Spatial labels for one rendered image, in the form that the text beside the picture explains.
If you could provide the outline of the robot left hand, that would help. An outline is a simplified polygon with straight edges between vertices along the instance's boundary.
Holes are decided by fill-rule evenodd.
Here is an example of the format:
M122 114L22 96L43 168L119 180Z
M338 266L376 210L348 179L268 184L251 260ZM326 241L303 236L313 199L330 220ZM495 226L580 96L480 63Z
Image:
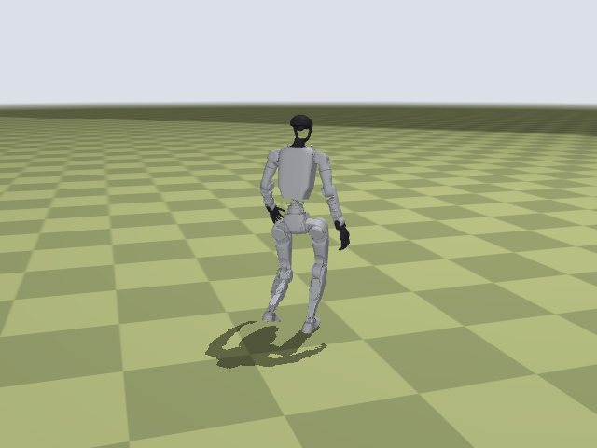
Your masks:
M275 206L274 209L271 211L271 209L268 206L266 206L266 208L270 212L270 216L271 216L271 219L272 219L272 221L273 221L274 224L275 224L276 221L278 221L278 219L280 220L279 216L282 217L282 218L284 218L284 216L282 216L279 213L279 210L284 212L285 211L284 209Z

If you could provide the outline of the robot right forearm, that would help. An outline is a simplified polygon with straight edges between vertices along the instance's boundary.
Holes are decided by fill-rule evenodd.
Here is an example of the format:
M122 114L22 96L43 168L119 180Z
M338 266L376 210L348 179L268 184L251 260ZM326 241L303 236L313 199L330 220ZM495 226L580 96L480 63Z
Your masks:
M339 198L334 185L332 185L334 197L330 197L327 200L327 204L329 205L329 210L331 213L331 217L333 218L333 224L335 220L337 220L340 225L342 226L345 223L345 219L342 216L342 212L340 210ZM335 225L335 224L334 224Z

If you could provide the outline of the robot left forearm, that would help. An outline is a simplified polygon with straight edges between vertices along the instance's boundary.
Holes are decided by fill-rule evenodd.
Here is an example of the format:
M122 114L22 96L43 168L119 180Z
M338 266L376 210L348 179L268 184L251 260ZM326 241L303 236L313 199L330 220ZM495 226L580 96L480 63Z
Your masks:
M260 187L260 192L261 192L261 195L263 196L265 207L268 206L272 211L274 209L274 207L276 206L273 196L272 196L272 191L266 191L262 187Z

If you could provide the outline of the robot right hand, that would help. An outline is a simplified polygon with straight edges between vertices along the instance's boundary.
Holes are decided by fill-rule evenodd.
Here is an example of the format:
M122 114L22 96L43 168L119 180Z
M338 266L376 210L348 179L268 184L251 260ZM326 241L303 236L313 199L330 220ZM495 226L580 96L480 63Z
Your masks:
M335 224L336 230L340 231L341 248L339 248L339 250L343 250L350 243L350 240L349 240L350 234L347 231L347 229L345 228L346 227L345 223L341 226L340 223L337 220L335 220L334 224Z

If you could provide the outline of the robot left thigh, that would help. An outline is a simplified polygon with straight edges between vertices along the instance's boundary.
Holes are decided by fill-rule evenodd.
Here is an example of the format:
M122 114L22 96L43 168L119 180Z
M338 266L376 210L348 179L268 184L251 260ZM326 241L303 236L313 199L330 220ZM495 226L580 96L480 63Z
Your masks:
M286 233L284 220L280 219L272 227L271 234L275 238L275 246L279 258L280 278L287 279L290 283L293 279L291 270L292 261L292 233Z

